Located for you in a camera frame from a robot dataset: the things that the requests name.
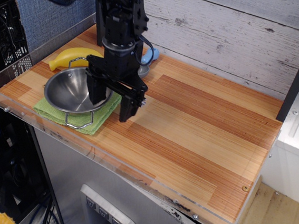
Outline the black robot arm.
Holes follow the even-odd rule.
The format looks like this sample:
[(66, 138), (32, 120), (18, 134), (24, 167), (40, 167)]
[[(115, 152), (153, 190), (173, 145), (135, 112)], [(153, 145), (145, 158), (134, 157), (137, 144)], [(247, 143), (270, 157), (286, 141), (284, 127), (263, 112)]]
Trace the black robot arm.
[(119, 120), (126, 122), (145, 103), (148, 87), (138, 75), (143, 37), (149, 18), (144, 0), (96, 0), (97, 40), (104, 56), (88, 55), (86, 70), (90, 101), (97, 104), (105, 98), (106, 89), (121, 95)]

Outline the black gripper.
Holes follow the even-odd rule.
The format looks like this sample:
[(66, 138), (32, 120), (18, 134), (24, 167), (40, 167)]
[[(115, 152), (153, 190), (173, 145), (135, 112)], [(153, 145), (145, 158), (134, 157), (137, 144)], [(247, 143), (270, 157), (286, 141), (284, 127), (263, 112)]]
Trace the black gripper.
[(120, 122), (135, 116), (145, 103), (148, 87), (138, 75), (143, 41), (115, 45), (103, 39), (104, 57), (88, 55), (87, 85), (93, 105), (106, 99), (107, 88), (122, 96)]

